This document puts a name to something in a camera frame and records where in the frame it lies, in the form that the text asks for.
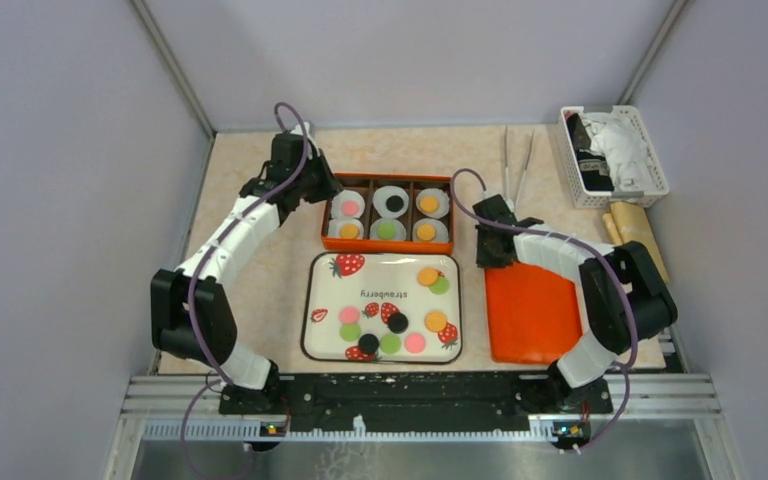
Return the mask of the orange cookie box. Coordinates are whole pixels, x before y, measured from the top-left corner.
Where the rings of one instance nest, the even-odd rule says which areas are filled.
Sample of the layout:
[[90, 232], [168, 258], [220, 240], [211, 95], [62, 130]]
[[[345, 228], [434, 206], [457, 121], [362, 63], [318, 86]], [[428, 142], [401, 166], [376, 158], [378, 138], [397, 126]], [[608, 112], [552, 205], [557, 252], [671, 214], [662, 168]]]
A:
[[454, 213], [447, 176], [338, 173], [321, 241], [330, 251], [451, 254]]

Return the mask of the orange box lid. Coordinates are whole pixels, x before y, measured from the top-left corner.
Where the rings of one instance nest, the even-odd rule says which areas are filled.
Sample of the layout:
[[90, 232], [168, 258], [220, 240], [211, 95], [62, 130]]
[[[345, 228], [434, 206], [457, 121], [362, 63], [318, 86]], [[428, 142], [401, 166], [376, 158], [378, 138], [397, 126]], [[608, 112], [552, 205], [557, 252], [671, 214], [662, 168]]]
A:
[[491, 357], [497, 363], [549, 365], [583, 333], [572, 281], [515, 263], [484, 271]]

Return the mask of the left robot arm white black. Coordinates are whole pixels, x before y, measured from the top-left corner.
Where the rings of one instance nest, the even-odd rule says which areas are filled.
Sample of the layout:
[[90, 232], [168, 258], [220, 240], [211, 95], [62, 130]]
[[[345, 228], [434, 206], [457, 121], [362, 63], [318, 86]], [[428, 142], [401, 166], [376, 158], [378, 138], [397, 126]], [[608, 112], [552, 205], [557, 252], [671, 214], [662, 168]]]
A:
[[239, 339], [227, 289], [259, 245], [301, 203], [333, 199], [342, 186], [325, 154], [296, 128], [274, 136], [260, 174], [247, 181], [214, 233], [179, 266], [160, 269], [150, 282], [151, 340], [163, 353], [213, 368], [243, 388], [257, 413], [279, 404], [275, 366]]

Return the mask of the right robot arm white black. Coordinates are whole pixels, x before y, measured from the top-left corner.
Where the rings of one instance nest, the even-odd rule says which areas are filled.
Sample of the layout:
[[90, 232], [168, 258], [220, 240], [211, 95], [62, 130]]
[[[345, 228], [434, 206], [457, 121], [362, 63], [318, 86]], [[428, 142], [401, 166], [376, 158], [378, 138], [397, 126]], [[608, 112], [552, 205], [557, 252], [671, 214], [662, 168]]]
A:
[[536, 266], [576, 289], [589, 327], [548, 368], [546, 397], [554, 409], [574, 411], [586, 400], [586, 386], [616, 366], [621, 355], [632, 354], [640, 341], [677, 320], [677, 306], [642, 243], [587, 242], [541, 223], [519, 221], [500, 195], [479, 201], [472, 210], [480, 267]]

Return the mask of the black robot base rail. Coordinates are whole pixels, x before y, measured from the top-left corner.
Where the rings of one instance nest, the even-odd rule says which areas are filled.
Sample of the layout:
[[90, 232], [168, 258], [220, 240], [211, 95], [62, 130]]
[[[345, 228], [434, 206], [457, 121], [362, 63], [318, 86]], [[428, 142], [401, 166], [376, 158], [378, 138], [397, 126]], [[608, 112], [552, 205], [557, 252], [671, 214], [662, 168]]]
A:
[[372, 433], [526, 431], [536, 416], [610, 414], [606, 381], [559, 392], [543, 374], [516, 371], [367, 372], [279, 375], [266, 389], [226, 386], [222, 415], [278, 416], [293, 432]]

